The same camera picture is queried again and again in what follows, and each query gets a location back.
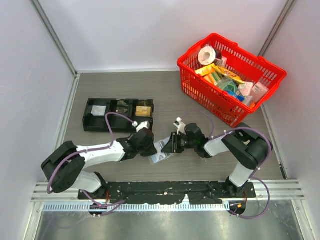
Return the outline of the silver VIP card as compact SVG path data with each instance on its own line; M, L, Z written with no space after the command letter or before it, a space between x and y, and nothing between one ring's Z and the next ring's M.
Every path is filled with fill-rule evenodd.
M162 149L165 147L165 145L169 142L169 140L170 140L169 137L162 139L162 140L159 140L154 143L154 147L160 153L162 151Z

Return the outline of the grey card holder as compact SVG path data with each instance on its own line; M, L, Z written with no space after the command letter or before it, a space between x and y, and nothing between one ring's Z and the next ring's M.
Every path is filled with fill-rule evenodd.
M162 153L157 151L156 154L149 156L148 159L152 165L155 165L173 156L173 153Z

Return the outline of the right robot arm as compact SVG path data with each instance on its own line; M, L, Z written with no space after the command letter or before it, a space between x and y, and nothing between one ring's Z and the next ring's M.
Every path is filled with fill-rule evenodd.
M240 123L216 137L205 137L196 123L187 124L184 131L172 132L161 152L180 154L193 149L199 157L209 159L230 152L238 161L225 181L226 193L233 198L244 192L245 185L271 154L273 145L262 133Z

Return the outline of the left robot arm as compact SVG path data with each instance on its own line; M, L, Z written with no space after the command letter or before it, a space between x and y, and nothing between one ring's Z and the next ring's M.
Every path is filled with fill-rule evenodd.
M90 193L102 199L107 193L103 179L85 169L110 162L134 159L137 155L155 155L154 133L142 128L129 138L118 138L111 143L95 146L76 146L72 141L63 143L41 164L48 180L47 193L62 193L70 188Z

